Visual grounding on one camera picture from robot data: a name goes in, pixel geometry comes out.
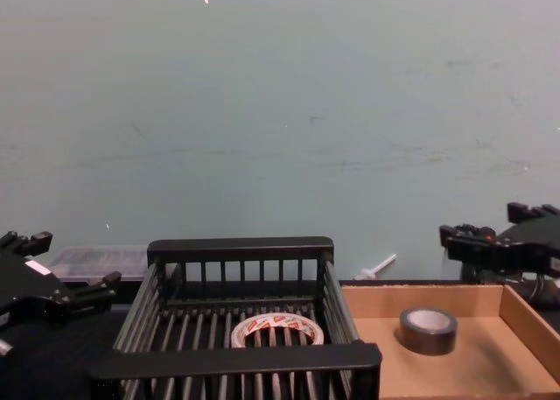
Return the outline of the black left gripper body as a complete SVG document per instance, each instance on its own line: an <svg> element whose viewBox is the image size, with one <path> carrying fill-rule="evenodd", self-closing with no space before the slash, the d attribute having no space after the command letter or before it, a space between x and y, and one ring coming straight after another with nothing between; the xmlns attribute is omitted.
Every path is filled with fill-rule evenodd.
<svg viewBox="0 0 560 400"><path fill-rule="evenodd" d="M69 321L74 295L45 266L1 251L1 329L27 322Z"/></svg>

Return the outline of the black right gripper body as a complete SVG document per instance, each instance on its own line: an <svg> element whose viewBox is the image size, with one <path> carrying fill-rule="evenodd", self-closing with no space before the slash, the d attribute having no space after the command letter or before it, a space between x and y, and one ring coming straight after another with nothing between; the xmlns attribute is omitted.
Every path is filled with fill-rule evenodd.
<svg viewBox="0 0 560 400"><path fill-rule="evenodd" d="M559 220L540 218L514 225L498 237L512 272L559 273Z"/></svg>

